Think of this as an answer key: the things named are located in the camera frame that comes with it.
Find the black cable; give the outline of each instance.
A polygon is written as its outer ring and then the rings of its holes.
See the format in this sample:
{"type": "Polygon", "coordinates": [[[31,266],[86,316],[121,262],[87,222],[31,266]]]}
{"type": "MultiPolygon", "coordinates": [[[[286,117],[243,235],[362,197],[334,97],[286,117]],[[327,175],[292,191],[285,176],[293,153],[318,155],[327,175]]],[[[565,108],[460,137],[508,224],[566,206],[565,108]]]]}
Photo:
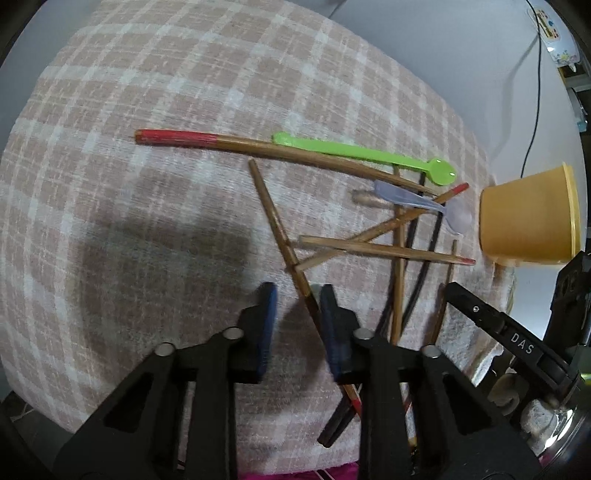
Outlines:
{"type": "MultiPolygon", "coordinates": [[[[426,173],[421,173],[421,176],[419,178],[419,184],[420,185],[425,185],[425,182],[427,181],[427,175],[426,173]]],[[[409,226],[408,226],[408,231],[407,231],[407,237],[406,237],[406,241],[404,242],[404,246],[406,248],[412,248],[413,243],[414,243],[414,238],[417,234],[417,226],[418,226],[418,217],[415,218],[414,220],[411,220],[409,226]]],[[[390,271],[390,281],[388,283],[388,297],[386,298],[386,303],[384,304],[384,308],[382,309],[382,314],[379,316],[379,321],[378,321],[378,326],[376,327],[375,331],[378,335],[386,337],[386,335],[388,334],[388,329],[384,328],[384,326],[388,325],[388,320],[390,318],[390,315],[392,315],[392,303],[394,302],[394,298],[393,298],[393,292],[394,292],[394,281],[395,281],[395,275],[394,275],[394,262],[392,262],[392,270],[390,271]]]]}
{"type": "MultiPolygon", "coordinates": [[[[419,184],[425,185],[426,180],[426,174],[421,173],[421,177],[418,181],[419,184]]],[[[408,225],[407,237],[404,242],[404,246],[406,248],[411,248],[413,246],[414,238],[417,234],[417,226],[418,217],[414,220],[411,220],[411,222],[408,225]]],[[[388,284],[388,299],[386,300],[384,309],[382,310],[382,313],[379,317],[378,325],[388,325],[387,320],[390,318],[390,315],[392,314],[392,292],[394,290],[394,278],[394,265],[392,265],[392,270],[390,271],[390,280],[388,284]]],[[[347,428],[349,423],[351,423],[351,421],[355,418],[355,414],[356,412],[355,409],[351,406],[350,399],[347,396],[343,395],[335,411],[330,417],[329,421],[324,426],[322,432],[320,432],[320,435],[318,436],[318,443],[324,446],[325,448],[330,448],[334,444],[334,442],[337,441],[337,439],[343,433],[345,428],[347,428]]]]}
{"type": "Polygon", "coordinates": [[[339,11],[339,8],[341,8],[346,3],[346,1],[347,0],[342,0],[341,2],[339,2],[335,9],[330,13],[329,20],[332,20],[332,16],[339,11]]]}
{"type": "MultiPolygon", "coordinates": [[[[441,232],[441,222],[443,221],[443,214],[439,212],[437,214],[437,220],[435,221],[435,227],[433,228],[433,234],[431,236],[431,242],[429,243],[428,250],[430,252],[435,251],[435,247],[437,246],[437,241],[439,240],[439,233],[441,232]]],[[[406,327],[408,321],[410,320],[411,315],[413,314],[414,307],[417,304],[417,300],[421,294],[421,290],[423,289],[423,285],[425,285],[425,280],[427,278],[427,274],[429,272],[429,266],[431,265],[430,261],[425,260],[421,265],[421,270],[418,273],[417,281],[414,285],[413,292],[408,299],[408,303],[406,308],[404,309],[404,314],[402,315],[402,331],[406,327]]]]}
{"type": "MultiPolygon", "coordinates": [[[[443,214],[440,212],[437,215],[437,220],[435,222],[435,227],[433,228],[433,233],[431,234],[431,241],[429,242],[428,250],[430,252],[435,251],[435,247],[437,246],[437,241],[439,240],[439,233],[441,232],[441,222],[443,220],[443,214]]],[[[417,300],[421,294],[423,289],[423,285],[425,285],[425,280],[427,278],[427,273],[429,271],[429,265],[431,265],[430,261],[424,260],[423,264],[421,265],[421,270],[418,273],[417,281],[414,284],[413,292],[411,293],[406,308],[404,309],[404,313],[402,314],[402,328],[404,329],[410,320],[411,315],[413,314],[414,307],[417,304],[417,300]]],[[[392,303],[394,301],[392,289],[390,289],[388,293],[388,299],[386,300],[386,306],[384,307],[384,311],[382,312],[382,316],[379,318],[378,326],[376,327],[375,331],[377,335],[385,337],[388,334],[388,320],[390,315],[392,314],[392,303]]]]}
{"type": "MultiPolygon", "coordinates": [[[[437,220],[435,222],[435,226],[433,228],[433,234],[431,235],[431,241],[429,242],[428,250],[431,252],[435,251],[435,247],[437,246],[437,241],[439,240],[439,233],[441,232],[441,222],[443,220],[443,214],[439,212],[437,214],[437,220]]],[[[413,236],[416,233],[416,228],[412,232],[413,236]]],[[[404,329],[410,320],[411,315],[413,314],[415,305],[417,304],[417,300],[421,294],[423,289],[423,285],[425,284],[425,279],[427,278],[427,273],[429,271],[429,265],[431,264],[430,261],[423,261],[421,266],[421,270],[418,273],[417,281],[415,282],[413,292],[410,295],[408,300],[408,304],[404,309],[404,314],[402,315],[402,328],[404,329]]],[[[386,301],[386,305],[384,306],[384,310],[380,316],[380,320],[378,326],[376,327],[375,331],[377,335],[386,336],[388,334],[388,320],[390,315],[392,314],[392,303],[394,301],[392,288],[388,290],[388,300],[386,301]]],[[[355,418],[355,409],[351,405],[350,400],[343,396],[340,399],[338,406],[336,407],[334,413],[330,417],[329,421],[324,426],[324,429],[320,433],[318,437],[318,442],[324,446],[325,448],[330,448],[334,442],[340,437],[340,435],[345,431],[345,428],[351,423],[351,421],[355,418]]]]}
{"type": "Polygon", "coordinates": [[[535,109],[535,123],[534,123],[534,132],[531,134],[530,144],[527,147],[527,152],[525,152],[525,158],[523,160],[523,165],[521,166],[521,175],[520,178],[523,178],[523,174],[525,172],[525,164],[527,163],[527,157],[530,154],[531,146],[534,144],[535,134],[538,131],[538,121],[540,120],[540,96],[541,96],[541,86],[542,86],[542,35],[540,33],[540,19],[538,15],[535,13],[534,7],[531,5],[530,0],[525,0],[527,4],[531,8],[531,12],[534,14],[535,22],[538,25],[538,102],[537,107],[535,109]]]}

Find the chopstick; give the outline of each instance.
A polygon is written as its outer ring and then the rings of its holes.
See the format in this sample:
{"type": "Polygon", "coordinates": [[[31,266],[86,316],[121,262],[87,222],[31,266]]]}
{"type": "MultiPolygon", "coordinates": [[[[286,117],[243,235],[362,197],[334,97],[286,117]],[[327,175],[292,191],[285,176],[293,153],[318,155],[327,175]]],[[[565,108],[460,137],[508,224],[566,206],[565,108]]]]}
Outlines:
{"type": "MultiPolygon", "coordinates": [[[[469,185],[467,183],[460,183],[459,185],[455,186],[451,190],[448,190],[447,192],[441,194],[439,197],[434,198],[433,201],[437,202],[437,203],[445,203],[448,200],[450,200],[451,198],[454,198],[456,195],[463,192],[464,190],[467,190],[468,188],[469,188],[469,185]]],[[[371,228],[368,228],[367,230],[364,230],[361,233],[358,233],[357,235],[350,237],[348,240],[353,240],[353,241],[358,241],[358,242],[369,242],[369,241],[373,240],[374,238],[377,238],[380,235],[383,235],[383,234],[389,232],[390,230],[395,229],[399,225],[403,225],[407,222],[410,222],[411,220],[414,220],[415,218],[419,217],[420,215],[422,215],[423,213],[426,213],[426,212],[428,212],[428,210],[425,210],[423,208],[408,209],[399,218],[391,218],[390,220],[386,220],[385,222],[379,223],[371,228]]],[[[316,265],[320,265],[320,264],[326,262],[327,260],[330,260],[331,258],[338,257],[339,255],[344,255],[344,254],[345,254],[345,252],[343,252],[342,250],[331,250],[331,251],[327,251],[327,252],[319,252],[317,254],[314,254],[314,255],[302,260],[299,264],[297,264],[295,266],[295,269],[297,271],[304,271],[304,270],[307,270],[308,268],[312,268],[312,267],[315,267],[316,265]]]]}
{"type": "MultiPolygon", "coordinates": [[[[452,242],[452,255],[456,255],[456,254],[457,254],[457,240],[454,240],[452,242]]],[[[443,286],[445,286],[449,282],[453,281],[453,273],[454,273],[454,265],[449,264],[447,267],[446,280],[445,280],[445,283],[443,284],[443,286]]],[[[443,295],[441,295],[441,303],[439,304],[439,308],[437,309],[437,314],[435,316],[435,326],[434,326],[433,331],[431,333],[430,341],[427,342],[428,344],[432,343],[433,345],[435,345],[435,343],[437,342],[437,338],[439,337],[439,332],[441,332],[441,327],[443,326],[443,319],[445,317],[446,306],[447,306],[447,302],[445,301],[445,298],[443,297],[443,295]]]]}
{"type": "MultiPolygon", "coordinates": [[[[395,175],[400,175],[400,171],[396,166],[392,168],[395,175]]],[[[396,205],[394,209],[394,217],[400,217],[404,213],[404,209],[400,205],[396,205]]],[[[404,247],[406,235],[404,235],[404,225],[400,225],[392,233],[392,246],[404,247]]],[[[390,344],[398,345],[400,337],[402,336],[402,303],[404,301],[404,260],[402,258],[395,258],[392,261],[393,283],[392,286],[392,322],[390,325],[390,344]]]]}
{"type": "MultiPolygon", "coordinates": [[[[300,297],[304,300],[304,304],[308,309],[310,317],[312,317],[312,321],[314,322],[314,326],[316,327],[318,334],[320,334],[320,309],[318,307],[318,303],[314,298],[314,294],[312,293],[310,284],[308,283],[304,273],[298,272],[294,268],[294,266],[298,263],[297,256],[295,255],[296,253],[289,243],[289,237],[287,236],[285,228],[281,223],[279,212],[277,212],[277,208],[275,208],[275,205],[273,204],[273,200],[271,199],[269,190],[267,190],[267,186],[265,185],[265,181],[262,178],[261,172],[258,169],[256,162],[252,158],[248,161],[248,168],[251,171],[252,181],[255,184],[256,192],[258,193],[263,210],[265,210],[265,214],[269,220],[269,226],[271,227],[271,231],[275,237],[277,247],[279,247],[279,251],[281,252],[283,260],[285,261],[285,266],[291,274],[291,279],[293,280],[294,286],[296,287],[295,289],[300,294],[300,297]]],[[[349,397],[351,404],[357,412],[357,415],[361,417],[361,399],[359,398],[359,394],[355,387],[353,385],[343,385],[341,386],[341,390],[345,395],[347,395],[347,397],[349,397]]]]}
{"type": "Polygon", "coordinates": [[[362,179],[383,180],[418,192],[435,194],[433,189],[398,177],[391,173],[368,167],[358,161],[325,155],[300,148],[276,145],[272,142],[232,135],[186,132],[178,130],[141,129],[135,131],[135,142],[142,145],[167,145],[169,147],[200,147],[226,150],[262,158],[274,158],[310,167],[333,170],[362,179]]]}
{"type": "Polygon", "coordinates": [[[458,257],[457,255],[439,254],[427,250],[414,248],[393,247],[390,245],[370,244],[355,240],[341,240],[340,238],[325,238],[322,236],[300,235],[298,242],[305,247],[320,246],[345,250],[349,253],[381,258],[408,258],[409,260],[429,260],[438,263],[455,263],[459,265],[475,265],[473,258],[458,257]]]}

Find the orange cup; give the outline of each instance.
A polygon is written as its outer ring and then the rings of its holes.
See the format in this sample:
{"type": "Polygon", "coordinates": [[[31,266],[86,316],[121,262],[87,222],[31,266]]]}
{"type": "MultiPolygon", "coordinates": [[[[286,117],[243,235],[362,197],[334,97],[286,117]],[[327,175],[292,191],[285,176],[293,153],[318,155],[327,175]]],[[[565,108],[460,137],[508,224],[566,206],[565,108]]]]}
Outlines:
{"type": "Polygon", "coordinates": [[[480,247],[498,264],[567,263],[580,238],[577,187],[564,163],[482,191],[480,247]]]}

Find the pink checkered fabric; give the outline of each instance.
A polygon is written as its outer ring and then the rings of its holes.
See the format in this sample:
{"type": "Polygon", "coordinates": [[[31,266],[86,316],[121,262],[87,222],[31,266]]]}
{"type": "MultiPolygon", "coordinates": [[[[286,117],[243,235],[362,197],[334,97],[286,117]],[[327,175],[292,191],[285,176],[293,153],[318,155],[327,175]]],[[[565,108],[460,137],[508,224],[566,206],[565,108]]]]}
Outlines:
{"type": "MultiPolygon", "coordinates": [[[[491,182],[460,118],[397,62],[330,20],[280,0],[104,0],[39,78],[0,163],[2,363],[14,390],[74,431],[163,341],[179,348],[232,325],[260,282],[280,293],[272,361],[239,386],[243,472],[357,458],[358,422],[329,450],[316,437],[340,398],[277,250],[242,155],[134,144],[137,128],[267,140],[279,130],[455,165],[478,198],[491,182]]],[[[261,160],[290,235],[344,238],[388,212],[352,203],[370,182],[261,160]]],[[[426,248],[425,215],[416,248],[426,248]]],[[[456,278],[499,306],[511,276],[475,228],[456,278]]],[[[388,242],[387,236],[382,239],[388,242]]],[[[449,252],[441,236],[438,251],[449,252]]],[[[410,262],[407,296],[420,264],[410,262]]],[[[344,256],[309,271],[375,327],[390,263],[344,256]]],[[[402,344],[419,347],[446,266],[432,265],[402,344]]],[[[456,312],[441,346],[472,378],[496,344],[456,312]]]]}

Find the green plastic spoon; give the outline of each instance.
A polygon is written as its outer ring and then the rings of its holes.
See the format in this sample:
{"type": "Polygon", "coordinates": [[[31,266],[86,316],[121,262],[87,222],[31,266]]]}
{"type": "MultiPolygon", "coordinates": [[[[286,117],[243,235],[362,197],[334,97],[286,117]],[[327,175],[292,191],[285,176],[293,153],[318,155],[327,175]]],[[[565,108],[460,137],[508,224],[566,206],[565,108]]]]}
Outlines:
{"type": "Polygon", "coordinates": [[[427,178],[436,185],[449,185],[456,180],[456,170],[448,162],[439,158],[424,162],[416,158],[358,147],[357,145],[292,137],[287,132],[273,134],[272,140],[274,144],[285,145],[286,147],[301,148],[302,150],[338,155],[339,157],[357,158],[358,160],[369,160],[376,163],[393,164],[409,170],[423,171],[427,174],[427,178]]]}

